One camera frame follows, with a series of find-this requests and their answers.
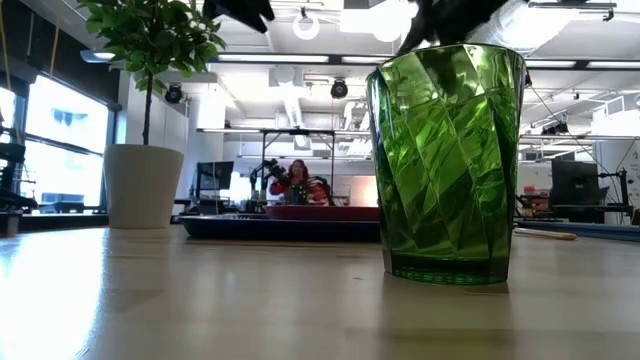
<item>long hair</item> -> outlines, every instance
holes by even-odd
[[[289,173],[287,174],[289,181],[293,181],[293,165],[295,165],[296,163],[302,165],[302,177],[304,178],[305,181],[308,180],[309,170],[307,169],[307,165],[304,164],[304,161],[300,159],[296,159],[293,161],[293,163],[291,163],[291,166],[289,166]]]

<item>potted plant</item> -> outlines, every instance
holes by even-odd
[[[169,225],[180,178],[182,153],[149,146],[153,90],[166,90],[158,75],[174,68],[184,77],[207,71],[210,57],[225,43],[219,23],[190,6],[170,0],[80,0],[91,17],[87,30],[106,38],[111,62],[124,62],[146,91],[143,145],[111,145],[104,154],[109,223],[114,228],[164,228]]]

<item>black monitor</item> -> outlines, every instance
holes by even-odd
[[[553,205],[600,205],[598,166],[580,161],[551,162]]]
[[[231,187],[233,161],[198,163],[199,190],[228,190]]]

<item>table surface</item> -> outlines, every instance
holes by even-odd
[[[638,359],[640,245],[516,237],[510,279],[383,271],[379,245],[84,229],[0,240],[0,359]]]

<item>green drinking glass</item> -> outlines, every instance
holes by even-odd
[[[367,80],[385,269],[507,280],[526,63],[492,45],[394,58]]]

